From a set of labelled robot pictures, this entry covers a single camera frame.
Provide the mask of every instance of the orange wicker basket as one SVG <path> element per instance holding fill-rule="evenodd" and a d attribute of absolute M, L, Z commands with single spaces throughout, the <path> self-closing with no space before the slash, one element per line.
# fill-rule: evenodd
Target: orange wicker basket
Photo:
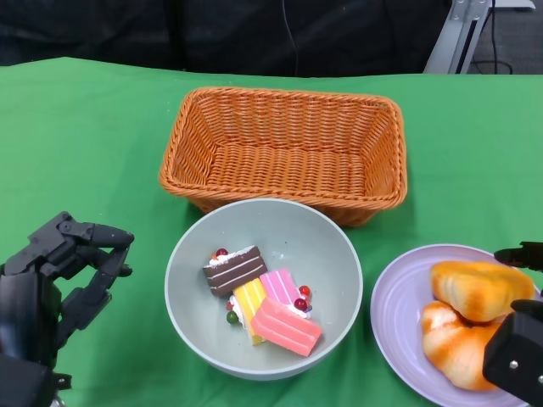
<path fill-rule="evenodd" d="M 360 226 L 406 196 L 403 119 L 376 96 L 198 89 L 179 110 L 160 184 L 205 213 L 283 198 Z"/>

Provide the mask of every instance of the bowl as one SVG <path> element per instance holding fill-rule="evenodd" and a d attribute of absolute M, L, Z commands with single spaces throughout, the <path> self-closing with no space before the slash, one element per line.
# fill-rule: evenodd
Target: bowl
<path fill-rule="evenodd" d="M 269 342 L 252 346 L 246 331 L 227 323 L 228 297 L 211 294 L 202 267 L 218 248 L 259 247 L 269 270 L 288 268 L 311 289 L 311 319 L 322 336 L 308 357 Z M 341 342 L 362 301 L 362 273 L 348 237 L 325 215 L 282 199 L 250 199 L 197 221 L 171 254 L 165 301 L 181 339 L 208 363 L 233 376 L 267 381 L 306 371 Z"/>

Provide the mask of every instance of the bread roll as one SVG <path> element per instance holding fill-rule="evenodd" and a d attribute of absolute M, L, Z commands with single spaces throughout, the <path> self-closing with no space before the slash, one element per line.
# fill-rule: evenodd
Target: bread roll
<path fill-rule="evenodd" d="M 423 351 L 457 387 L 488 392 L 496 386 L 483 377 L 484 347 L 502 320 L 469 327 L 449 305 L 433 301 L 422 314 Z"/>
<path fill-rule="evenodd" d="M 432 267 L 434 296 L 473 322 L 512 312 L 515 299 L 532 299 L 534 283 L 522 271 L 486 262 L 444 261 Z"/>

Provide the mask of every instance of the metal stand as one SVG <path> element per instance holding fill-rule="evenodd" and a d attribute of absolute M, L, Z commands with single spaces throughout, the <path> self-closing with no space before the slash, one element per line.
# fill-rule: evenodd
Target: metal stand
<path fill-rule="evenodd" d="M 490 0 L 454 0 L 424 73 L 465 74 L 483 30 Z"/>
<path fill-rule="evenodd" d="M 535 9 L 535 4 L 530 0 L 495 0 L 496 8 L 531 8 Z"/>

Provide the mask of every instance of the green table surface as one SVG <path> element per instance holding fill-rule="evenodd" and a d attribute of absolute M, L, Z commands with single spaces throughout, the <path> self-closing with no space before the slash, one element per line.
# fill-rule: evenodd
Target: green table surface
<path fill-rule="evenodd" d="M 183 96 L 199 86 L 379 94 L 406 123 L 409 193 L 398 208 L 346 230 L 360 257 L 363 308 L 320 365 L 279 382 L 215 370 L 177 336 L 165 267 L 201 216 L 158 183 Z M 388 367 L 372 335 L 372 288 L 398 255 L 430 243 L 489 251 L 543 240 L 543 77 L 393 75 L 284 79 L 196 75 L 76 59 L 0 69 L 0 259 L 61 210 L 135 234 L 134 274 L 59 353 L 69 406 L 426 406 Z M 87 283 L 83 272 L 63 293 Z M 542 278 L 535 276 L 541 284 Z"/>

